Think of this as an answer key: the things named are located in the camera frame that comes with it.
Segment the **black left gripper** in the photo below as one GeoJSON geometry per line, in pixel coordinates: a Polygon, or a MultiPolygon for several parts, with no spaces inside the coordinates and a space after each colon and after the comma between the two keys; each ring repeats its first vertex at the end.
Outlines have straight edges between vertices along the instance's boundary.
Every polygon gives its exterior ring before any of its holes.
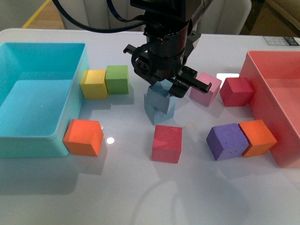
{"type": "Polygon", "coordinates": [[[164,37],[148,36],[147,43],[140,47],[127,45],[124,53],[131,54],[134,72],[154,85],[156,82],[168,80],[172,83],[169,94],[183,98],[190,87],[207,93],[211,83],[205,84],[197,80],[197,71],[185,64],[195,49],[200,33],[172,33],[164,37]]]}

